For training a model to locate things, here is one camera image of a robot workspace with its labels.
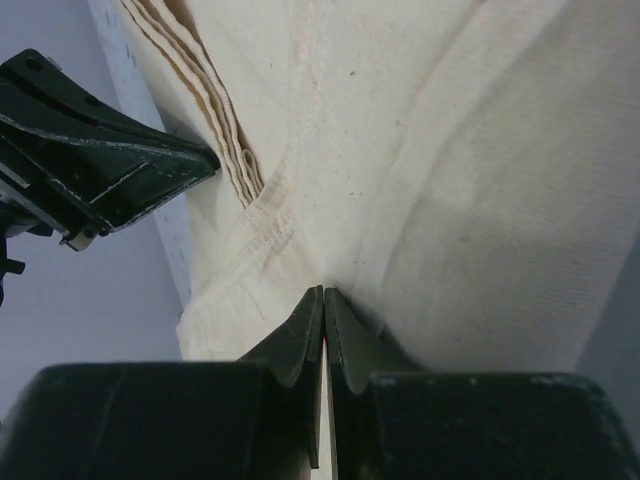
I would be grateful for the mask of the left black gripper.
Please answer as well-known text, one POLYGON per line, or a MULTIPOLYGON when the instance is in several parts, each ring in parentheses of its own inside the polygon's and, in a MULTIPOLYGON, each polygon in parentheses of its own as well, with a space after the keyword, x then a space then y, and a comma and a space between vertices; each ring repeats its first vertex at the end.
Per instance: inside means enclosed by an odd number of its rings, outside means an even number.
POLYGON ((8 254, 21 234, 82 251, 220 168, 208 147, 111 108, 27 49, 1 65, 1 275, 26 264, 8 254))

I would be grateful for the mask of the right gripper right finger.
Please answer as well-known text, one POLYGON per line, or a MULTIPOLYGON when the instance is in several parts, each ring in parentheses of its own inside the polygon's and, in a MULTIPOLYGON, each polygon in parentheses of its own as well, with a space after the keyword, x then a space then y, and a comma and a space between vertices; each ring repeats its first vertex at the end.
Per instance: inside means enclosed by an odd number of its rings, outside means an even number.
POLYGON ((337 479, 635 479, 604 391, 564 373, 436 374, 324 294, 337 479))

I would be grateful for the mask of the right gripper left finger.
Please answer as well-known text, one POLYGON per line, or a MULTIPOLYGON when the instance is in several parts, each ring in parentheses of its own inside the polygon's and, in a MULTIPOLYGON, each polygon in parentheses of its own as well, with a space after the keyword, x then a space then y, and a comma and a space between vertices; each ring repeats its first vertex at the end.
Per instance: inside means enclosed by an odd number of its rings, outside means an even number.
POLYGON ((41 370, 1 428, 5 479, 307 479, 319 465, 323 290, 236 361, 41 370))

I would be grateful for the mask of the beige cloth mat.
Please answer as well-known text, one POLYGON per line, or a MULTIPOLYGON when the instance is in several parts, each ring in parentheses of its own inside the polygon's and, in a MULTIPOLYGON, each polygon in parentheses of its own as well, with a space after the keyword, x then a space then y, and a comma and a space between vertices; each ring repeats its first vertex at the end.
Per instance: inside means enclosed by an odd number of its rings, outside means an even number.
POLYGON ((635 1, 120 1, 188 191, 186 360, 340 289, 435 371, 572 371, 639 233, 635 1))

